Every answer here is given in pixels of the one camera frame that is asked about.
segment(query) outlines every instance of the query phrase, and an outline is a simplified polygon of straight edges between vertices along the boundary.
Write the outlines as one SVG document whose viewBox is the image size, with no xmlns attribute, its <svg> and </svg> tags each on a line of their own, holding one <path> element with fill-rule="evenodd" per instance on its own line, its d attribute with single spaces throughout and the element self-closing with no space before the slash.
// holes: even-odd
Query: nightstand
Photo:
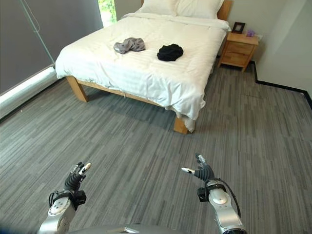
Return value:
<svg viewBox="0 0 312 234">
<path fill-rule="evenodd" d="M 258 46 L 258 37 L 247 37 L 245 34 L 229 33 L 218 64 L 242 67 L 245 71 Z"/>
</svg>

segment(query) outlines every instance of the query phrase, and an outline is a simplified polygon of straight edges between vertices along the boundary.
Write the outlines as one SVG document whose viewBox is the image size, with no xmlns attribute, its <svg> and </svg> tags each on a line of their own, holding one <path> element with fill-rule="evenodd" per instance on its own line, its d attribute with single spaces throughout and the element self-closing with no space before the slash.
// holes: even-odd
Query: gray carpet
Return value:
<svg viewBox="0 0 312 234">
<path fill-rule="evenodd" d="M 312 111 L 296 92 L 255 84 L 222 66 L 206 88 L 193 134 L 173 132 L 163 108 L 85 88 L 78 101 L 66 80 L 0 126 L 0 221 L 37 229 L 48 196 L 71 165 L 92 162 L 82 184 L 87 202 L 71 230 L 141 223 L 216 234 L 214 213 L 200 203 L 202 182 L 183 173 L 202 153 L 232 187 L 251 234 L 312 230 Z"/>
</svg>

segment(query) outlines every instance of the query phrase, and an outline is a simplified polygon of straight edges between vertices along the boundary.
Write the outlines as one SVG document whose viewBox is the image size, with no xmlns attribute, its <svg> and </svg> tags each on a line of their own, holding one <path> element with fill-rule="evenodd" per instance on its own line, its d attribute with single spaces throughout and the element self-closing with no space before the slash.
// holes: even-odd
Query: black baseboard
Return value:
<svg viewBox="0 0 312 234">
<path fill-rule="evenodd" d="M 306 100 L 307 100 L 307 102 L 310 105 L 310 108 L 312 110 L 312 99 L 311 99 L 311 97 L 310 97 L 310 95 L 309 95 L 307 90 L 292 88 L 292 87 L 285 86 L 285 85 L 274 84 L 274 83 L 269 83 L 269 82 L 258 80 L 257 68 L 256 68 L 256 65 L 255 65 L 255 62 L 254 61 L 250 61 L 250 63 L 254 65 L 254 80 L 255 80 L 255 82 L 257 84 L 263 84 L 263 85 L 268 85 L 268 86 L 272 86 L 272 87 L 276 87 L 276 88 L 287 89 L 287 90 L 291 90 L 291 91 L 302 93 L 302 94 L 304 94 L 304 96 L 305 96 L 305 98 L 306 98 Z"/>
<path fill-rule="evenodd" d="M 28 103 L 30 103 L 31 101 L 33 101 L 34 99 L 36 99 L 39 95 L 41 95 L 44 91 L 51 89 L 52 87 L 54 87 L 56 84 L 58 84 L 61 80 L 63 79 L 58 79 L 56 80 L 53 84 L 50 84 L 48 87 L 46 87 L 45 89 L 41 90 L 39 93 L 37 93 L 36 95 L 32 96 L 30 99 L 28 99 L 27 101 L 25 101 L 24 103 L 22 103 L 21 105 L 19 105 L 17 108 L 13 109 L 11 112 L 9 112 L 8 114 L 6 114 L 5 116 L 3 116 L 2 118 L 0 118 L 0 124 L 3 123 L 4 121 L 6 121 L 10 116 L 12 116 L 13 114 L 15 114 L 17 111 L 19 111 L 20 109 L 24 108 Z"/>
</svg>

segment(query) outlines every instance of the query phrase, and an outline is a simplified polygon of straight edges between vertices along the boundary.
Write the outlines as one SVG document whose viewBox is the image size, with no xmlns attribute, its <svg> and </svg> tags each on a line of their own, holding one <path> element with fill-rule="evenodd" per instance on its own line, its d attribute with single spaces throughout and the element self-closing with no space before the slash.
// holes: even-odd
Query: pillow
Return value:
<svg viewBox="0 0 312 234">
<path fill-rule="evenodd" d="M 180 0 L 177 6 L 178 16 L 217 19 L 216 14 L 224 0 Z"/>
<path fill-rule="evenodd" d="M 177 0 L 144 0 L 138 12 L 176 16 L 176 4 Z"/>
</svg>

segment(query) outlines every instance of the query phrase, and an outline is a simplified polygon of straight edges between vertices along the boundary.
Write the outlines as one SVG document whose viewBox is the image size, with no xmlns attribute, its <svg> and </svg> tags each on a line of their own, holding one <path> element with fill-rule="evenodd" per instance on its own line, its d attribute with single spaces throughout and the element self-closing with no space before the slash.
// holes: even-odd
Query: white duvet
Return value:
<svg viewBox="0 0 312 234">
<path fill-rule="evenodd" d="M 151 100 L 174 110 L 192 132 L 227 30 L 228 23 L 219 19 L 128 14 L 63 48 L 56 61 L 57 76 L 74 76 Z M 115 42 L 130 37 L 142 38 L 146 50 L 124 55 L 114 51 Z M 183 48 L 183 56 L 158 60 L 159 49 L 172 43 Z"/>
</svg>

